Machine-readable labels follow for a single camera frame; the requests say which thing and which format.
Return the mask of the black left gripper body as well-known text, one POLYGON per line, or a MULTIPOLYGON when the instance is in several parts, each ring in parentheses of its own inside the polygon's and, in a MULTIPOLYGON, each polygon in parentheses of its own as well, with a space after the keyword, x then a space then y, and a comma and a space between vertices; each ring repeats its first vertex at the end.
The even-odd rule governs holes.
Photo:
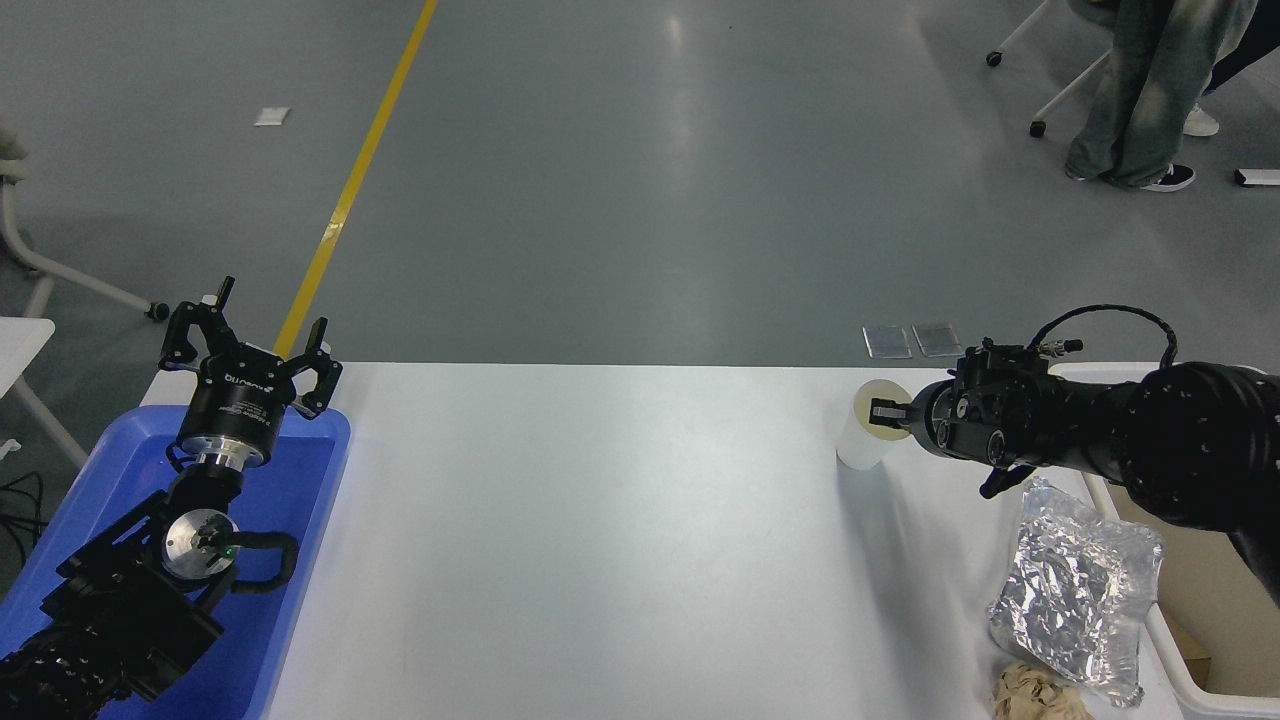
POLYGON ((196 455, 229 441, 251 457, 269 457, 296 398, 285 361, 247 346, 238 352, 210 354, 198 364, 197 388, 178 430, 178 445, 196 455))

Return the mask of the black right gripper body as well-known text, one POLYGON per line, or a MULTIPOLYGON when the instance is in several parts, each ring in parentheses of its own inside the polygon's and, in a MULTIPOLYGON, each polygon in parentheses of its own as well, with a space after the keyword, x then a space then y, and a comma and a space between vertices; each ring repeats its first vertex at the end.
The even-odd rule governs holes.
POLYGON ((940 416, 940 447, 951 457, 1000 469, 1044 465, 1046 416, 1061 398, 1048 360, 1034 346, 991 340, 957 360, 940 416))

